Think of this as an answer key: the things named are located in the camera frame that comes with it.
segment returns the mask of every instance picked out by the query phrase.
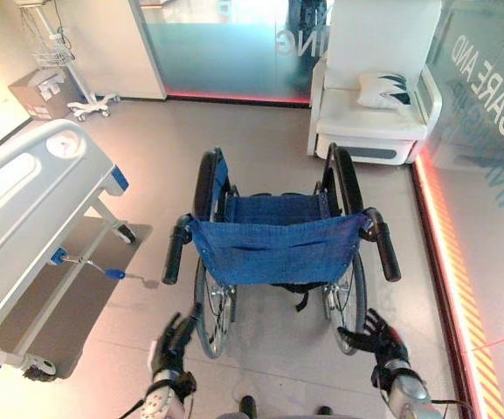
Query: white armchair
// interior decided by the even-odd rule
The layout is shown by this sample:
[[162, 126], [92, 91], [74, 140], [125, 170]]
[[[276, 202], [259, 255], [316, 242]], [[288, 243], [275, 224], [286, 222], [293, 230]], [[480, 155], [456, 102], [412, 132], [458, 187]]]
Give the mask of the white armchair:
[[[325, 158], [335, 142], [354, 161], [414, 161], [442, 107], [425, 65], [440, 11], [440, 0], [335, 1], [328, 51], [312, 79], [309, 155]], [[358, 105], [363, 72], [402, 73], [411, 104], [401, 112]]]

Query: wire basket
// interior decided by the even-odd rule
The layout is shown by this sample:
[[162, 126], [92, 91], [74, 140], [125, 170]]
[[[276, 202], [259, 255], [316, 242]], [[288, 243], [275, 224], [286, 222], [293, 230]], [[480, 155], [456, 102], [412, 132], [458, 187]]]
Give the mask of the wire basket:
[[47, 52], [34, 52], [32, 57], [40, 68], [64, 66], [73, 61], [73, 55], [65, 44], [49, 45]]

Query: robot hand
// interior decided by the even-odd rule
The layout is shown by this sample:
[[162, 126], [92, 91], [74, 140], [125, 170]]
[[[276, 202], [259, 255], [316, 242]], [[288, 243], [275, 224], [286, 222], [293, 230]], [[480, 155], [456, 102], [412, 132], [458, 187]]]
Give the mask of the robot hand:
[[183, 372], [183, 354], [186, 345], [191, 340], [191, 333], [196, 326], [201, 315], [202, 307], [196, 304], [191, 314], [183, 319], [178, 326], [175, 323], [180, 318], [180, 313], [176, 313], [170, 320], [161, 337], [151, 349], [150, 369], [153, 378], [163, 370]]
[[184, 418], [183, 400], [195, 393], [197, 384], [193, 375], [183, 370], [183, 354], [201, 312], [201, 305], [195, 304], [190, 315], [177, 326], [180, 313], [175, 314], [153, 342], [148, 358], [152, 384], [142, 401], [141, 418]]
[[409, 363], [409, 353], [399, 333], [373, 308], [366, 314], [364, 329], [368, 334], [352, 333], [343, 327], [339, 333], [352, 347], [373, 353], [379, 367], [384, 367], [391, 360]]
[[339, 333], [352, 347], [376, 356], [372, 385], [387, 393], [386, 402], [395, 417], [440, 418], [424, 382], [411, 369], [409, 353], [397, 331], [372, 308], [364, 329], [367, 333], [352, 333], [341, 327]]

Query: frosted glass partition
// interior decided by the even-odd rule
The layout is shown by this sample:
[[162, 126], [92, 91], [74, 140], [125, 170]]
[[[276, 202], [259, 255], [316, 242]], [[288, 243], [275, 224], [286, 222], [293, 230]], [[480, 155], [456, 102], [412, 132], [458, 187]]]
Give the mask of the frosted glass partition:
[[308, 103], [333, 1], [140, 3], [170, 95]]
[[444, 1], [444, 100], [417, 161], [479, 418], [504, 418], [504, 1]]

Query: pillow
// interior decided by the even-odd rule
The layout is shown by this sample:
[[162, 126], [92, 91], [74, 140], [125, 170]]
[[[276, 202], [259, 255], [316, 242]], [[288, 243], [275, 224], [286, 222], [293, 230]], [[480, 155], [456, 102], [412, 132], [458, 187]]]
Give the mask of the pillow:
[[407, 79], [396, 72], [370, 72], [358, 76], [360, 96], [357, 103], [379, 109], [399, 109], [411, 104]]

